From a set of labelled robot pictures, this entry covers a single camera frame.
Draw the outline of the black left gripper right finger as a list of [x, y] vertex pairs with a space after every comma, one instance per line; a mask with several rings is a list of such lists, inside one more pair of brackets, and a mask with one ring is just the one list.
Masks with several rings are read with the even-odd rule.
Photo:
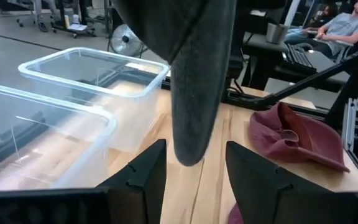
[[316, 185], [236, 142], [226, 144], [231, 188], [244, 223], [351, 223], [356, 198]]

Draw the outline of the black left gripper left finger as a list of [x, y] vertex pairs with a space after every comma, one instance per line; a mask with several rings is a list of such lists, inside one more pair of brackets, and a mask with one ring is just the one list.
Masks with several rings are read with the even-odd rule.
[[98, 185], [109, 190], [107, 214], [97, 222], [159, 224], [166, 176], [166, 140], [158, 139]]

